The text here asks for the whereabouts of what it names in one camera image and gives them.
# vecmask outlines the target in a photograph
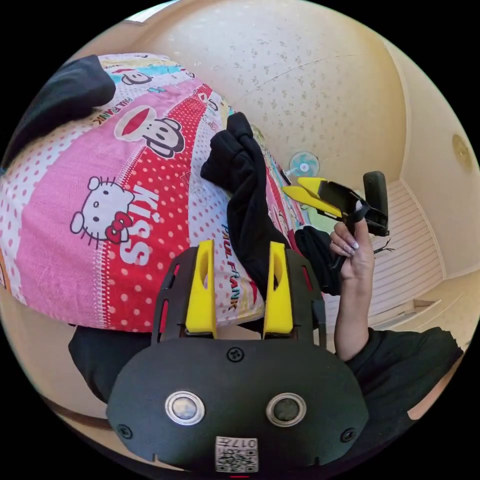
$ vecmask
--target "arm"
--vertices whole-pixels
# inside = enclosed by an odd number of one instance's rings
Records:
[[[372,286],[344,280],[335,324],[335,351],[344,362],[355,357],[369,339],[368,314]]]
[[[337,223],[330,238],[330,249],[346,257],[340,272],[342,286],[334,341],[338,358],[347,362],[365,347],[369,339],[374,250],[365,220],[356,224],[354,237],[346,225]]]

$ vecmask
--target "red polka dot fabric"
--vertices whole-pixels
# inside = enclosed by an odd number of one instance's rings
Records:
[[[263,300],[231,249],[229,195],[200,177],[233,112],[227,101],[165,56],[100,62],[114,99],[32,142],[0,177],[0,285],[62,322],[150,332],[170,262],[212,239],[217,323],[261,318]],[[270,216],[287,235],[302,214],[254,130]]]

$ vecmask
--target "sticker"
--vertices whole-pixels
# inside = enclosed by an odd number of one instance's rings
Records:
[[[256,438],[218,436],[215,440],[215,467],[223,473],[254,473],[259,471]]]

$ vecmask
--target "white wall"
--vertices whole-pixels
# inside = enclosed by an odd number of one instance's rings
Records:
[[[388,217],[390,236],[376,237],[373,248],[383,247],[390,239],[388,247],[395,250],[375,256],[370,317],[419,298],[444,279],[432,232],[402,181],[388,185]],[[339,299],[338,296],[325,296],[329,332],[335,325]]]
[[[480,269],[480,169],[454,111],[432,81],[386,42],[403,82],[407,145],[401,177],[421,205],[436,237],[447,278]],[[456,160],[452,136],[467,143],[474,170]]]

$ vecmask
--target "black sleeve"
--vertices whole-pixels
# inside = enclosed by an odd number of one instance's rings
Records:
[[[120,370],[150,345],[151,337],[149,333],[78,326],[68,351],[88,388],[100,401],[108,403]]]
[[[346,364],[370,418],[408,412],[448,373],[463,351],[449,331],[373,330],[363,350]]]
[[[1,162],[4,169],[29,142],[112,100],[115,83],[99,58],[89,55],[62,65],[33,99],[13,132]]]

